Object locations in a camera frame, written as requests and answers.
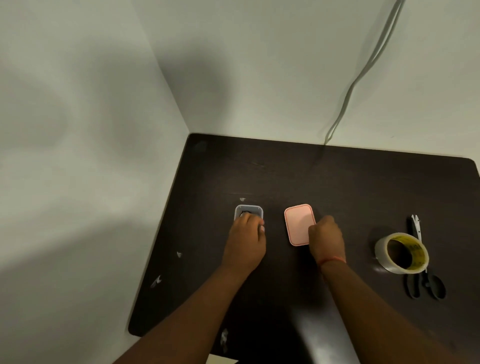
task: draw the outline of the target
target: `forearm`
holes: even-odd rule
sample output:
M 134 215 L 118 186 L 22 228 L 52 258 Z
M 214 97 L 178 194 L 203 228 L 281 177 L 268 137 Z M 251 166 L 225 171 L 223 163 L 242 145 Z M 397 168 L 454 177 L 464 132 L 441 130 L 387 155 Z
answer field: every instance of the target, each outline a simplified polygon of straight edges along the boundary
M 115 364 L 205 363 L 233 297 L 246 277 L 224 268 L 132 346 Z
M 322 274 L 362 364 L 460 362 L 404 319 L 345 263 L 326 262 Z

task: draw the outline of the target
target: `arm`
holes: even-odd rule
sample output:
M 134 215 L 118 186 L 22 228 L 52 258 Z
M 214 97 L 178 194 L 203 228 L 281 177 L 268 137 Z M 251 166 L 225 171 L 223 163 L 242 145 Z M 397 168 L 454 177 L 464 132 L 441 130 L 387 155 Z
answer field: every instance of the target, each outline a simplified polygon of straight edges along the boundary
M 235 220 L 221 266 L 115 364 L 205 363 L 228 306 L 265 255 L 263 224 L 260 217 L 248 213 Z
M 333 217 L 325 216 L 309 228 L 310 251 L 342 316 L 362 364 L 460 363 L 447 349 L 425 336 L 390 307 L 345 260 L 342 232 Z

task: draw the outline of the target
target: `person's left arm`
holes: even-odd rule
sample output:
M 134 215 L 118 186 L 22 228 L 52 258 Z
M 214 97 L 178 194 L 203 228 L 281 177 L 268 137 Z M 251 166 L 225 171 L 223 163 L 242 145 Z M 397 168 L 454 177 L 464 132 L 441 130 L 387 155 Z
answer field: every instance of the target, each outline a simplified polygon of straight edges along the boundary
M 205 363 L 228 306 L 265 255 L 263 224 L 249 213 L 236 219 L 220 267 L 114 364 Z

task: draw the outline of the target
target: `wall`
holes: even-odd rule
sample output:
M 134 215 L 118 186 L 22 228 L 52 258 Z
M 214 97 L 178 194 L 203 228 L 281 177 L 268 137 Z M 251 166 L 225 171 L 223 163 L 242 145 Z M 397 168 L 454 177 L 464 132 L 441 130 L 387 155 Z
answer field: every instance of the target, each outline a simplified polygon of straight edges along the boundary
M 307 143 L 323 142 L 394 4 L 132 2 L 191 132 Z M 407 0 L 331 143 L 480 161 L 479 11 Z
M 0 362 L 111 363 L 188 134 L 128 1 L 0 5 Z

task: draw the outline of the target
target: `gray cable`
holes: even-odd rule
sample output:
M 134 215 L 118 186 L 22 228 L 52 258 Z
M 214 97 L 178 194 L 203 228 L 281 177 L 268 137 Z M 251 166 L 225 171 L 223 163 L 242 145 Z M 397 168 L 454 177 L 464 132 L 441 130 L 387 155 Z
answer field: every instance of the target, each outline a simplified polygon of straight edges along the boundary
M 343 118 L 343 115 L 347 110 L 348 102 L 350 101 L 350 97 L 352 96 L 353 88 L 362 79 L 362 77 L 370 70 L 370 68 L 373 67 L 373 65 L 378 61 L 378 59 L 384 52 L 385 47 L 387 46 L 388 41 L 390 40 L 390 37 L 393 34 L 393 30 L 395 29 L 395 25 L 398 21 L 398 18 L 404 3 L 405 3 L 405 0 L 396 0 L 395 4 L 393 5 L 392 11 L 388 16 L 384 29 L 380 34 L 380 38 L 378 39 L 377 45 L 375 46 L 375 49 L 373 50 L 372 55 L 367 61 L 367 64 L 365 65 L 365 67 L 361 70 L 360 74 L 357 76 L 357 78 L 352 82 L 352 84 L 348 88 L 347 95 L 343 100 L 342 109 L 340 110 L 340 113 L 338 114 L 338 117 L 335 120 L 335 122 L 332 124 L 330 129 L 328 129 L 327 135 L 325 136 L 324 145 L 327 145 L 327 143 L 332 139 L 333 134 L 335 133 L 336 127 L 338 126 L 338 124 L 340 124 Z

